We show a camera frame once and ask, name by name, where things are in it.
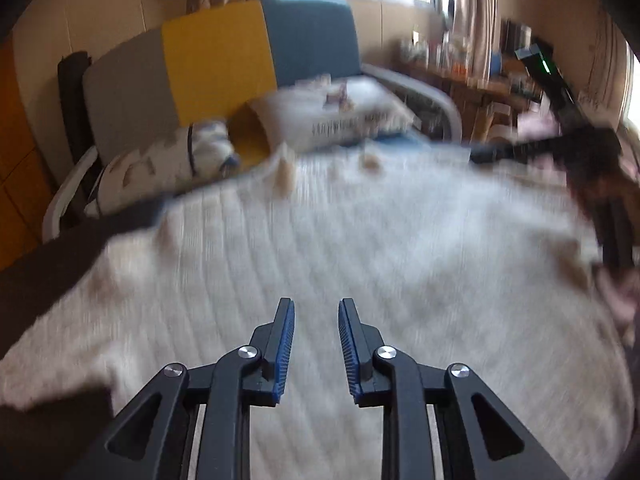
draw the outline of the wooden desk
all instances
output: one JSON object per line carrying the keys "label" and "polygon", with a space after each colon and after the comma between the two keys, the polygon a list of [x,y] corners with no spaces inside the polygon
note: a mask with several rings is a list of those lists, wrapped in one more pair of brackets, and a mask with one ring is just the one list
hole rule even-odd
{"label": "wooden desk", "polygon": [[511,107],[513,126],[518,124],[518,115],[529,110],[531,101],[513,94],[510,87],[500,80],[478,80],[453,75],[439,70],[430,70],[416,63],[402,63],[398,72],[423,81],[447,94],[456,104],[462,117],[462,139],[470,141],[479,119],[479,112],[491,103],[502,103]]}

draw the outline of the orange cabinet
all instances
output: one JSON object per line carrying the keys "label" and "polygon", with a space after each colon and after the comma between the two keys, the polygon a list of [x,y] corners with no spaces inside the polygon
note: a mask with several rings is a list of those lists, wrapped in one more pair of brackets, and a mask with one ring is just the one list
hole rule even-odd
{"label": "orange cabinet", "polygon": [[52,199],[15,77],[11,37],[0,44],[0,269],[40,243]]}

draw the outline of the black device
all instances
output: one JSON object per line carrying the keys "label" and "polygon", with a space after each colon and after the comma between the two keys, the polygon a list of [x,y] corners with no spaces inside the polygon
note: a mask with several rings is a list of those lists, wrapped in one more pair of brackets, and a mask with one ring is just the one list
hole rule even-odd
{"label": "black device", "polygon": [[[217,363],[165,366],[118,414],[65,480],[186,480],[197,407],[206,404],[196,480],[249,480],[251,406],[284,392],[294,303]],[[463,364],[417,364],[360,323],[355,303],[338,306],[349,390],[360,407],[383,406],[382,480],[432,480],[427,404],[436,413],[446,480],[568,480],[523,424]]]}
{"label": "black device", "polygon": [[[611,128],[593,126],[580,110],[569,85],[558,67],[537,45],[516,52],[529,75],[549,97],[551,111],[562,128],[560,137],[519,144],[501,143],[476,146],[470,161],[493,164],[514,160],[526,164],[540,155],[551,154],[566,170],[567,181],[581,189],[598,179],[620,172],[622,147]],[[589,204],[598,242],[603,247],[603,263],[612,270],[634,266],[634,232],[621,198]]]}
{"label": "black device", "polygon": [[527,428],[464,364],[418,364],[362,324],[351,298],[338,306],[349,390],[361,408],[383,406],[382,480],[435,478],[427,404],[437,421],[447,480],[568,480]]}
{"label": "black device", "polygon": [[196,476],[248,480],[251,406],[276,406],[284,393],[295,322],[282,298],[273,322],[248,345],[199,368],[165,366],[127,404],[65,480],[184,480],[197,408],[207,405]]}

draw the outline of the blue gripper pad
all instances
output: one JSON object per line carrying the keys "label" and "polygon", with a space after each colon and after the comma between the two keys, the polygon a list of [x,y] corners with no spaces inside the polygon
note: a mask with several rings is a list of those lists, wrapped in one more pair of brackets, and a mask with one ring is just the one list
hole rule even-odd
{"label": "blue gripper pad", "polygon": [[360,322],[356,305],[345,298],[338,305],[338,331],[344,367],[353,401],[361,406],[377,406],[391,388],[389,379],[373,367],[373,352],[384,345],[377,328]]}
{"label": "blue gripper pad", "polygon": [[281,298],[273,322],[254,330],[250,345],[262,352],[259,368],[244,378],[242,389],[254,406],[275,406],[287,381],[289,356],[295,327],[295,306]]}

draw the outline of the mattress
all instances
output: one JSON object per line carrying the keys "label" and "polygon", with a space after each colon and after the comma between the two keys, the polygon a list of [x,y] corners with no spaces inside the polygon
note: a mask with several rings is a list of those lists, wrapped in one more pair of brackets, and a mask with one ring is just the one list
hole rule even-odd
{"label": "mattress", "polygon": [[418,362],[469,364],[572,479],[604,478],[634,399],[590,288],[594,235],[563,190],[507,170],[470,168],[465,150],[276,154],[114,238],[0,362],[0,402],[106,384],[119,410],[167,362],[247,343],[289,296],[287,388],[252,412],[252,473],[375,478],[382,412],[354,406],[337,333],[338,301],[353,297]]}

